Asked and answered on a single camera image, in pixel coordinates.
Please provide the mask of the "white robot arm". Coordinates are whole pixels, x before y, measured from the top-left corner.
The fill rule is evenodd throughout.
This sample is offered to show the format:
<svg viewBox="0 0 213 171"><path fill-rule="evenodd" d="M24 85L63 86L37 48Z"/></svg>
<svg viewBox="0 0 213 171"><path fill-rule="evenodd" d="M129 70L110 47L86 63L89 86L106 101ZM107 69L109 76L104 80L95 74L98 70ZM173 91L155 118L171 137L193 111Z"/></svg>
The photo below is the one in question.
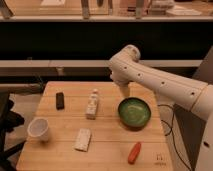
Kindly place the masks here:
<svg viewBox="0 0 213 171"><path fill-rule="evenodd" d="M108 63L110 78L124 92L133 81L172 99L179 106L206 122L195 171L213 171L213 85L139 63L141 54L127 45Z"/></svg>

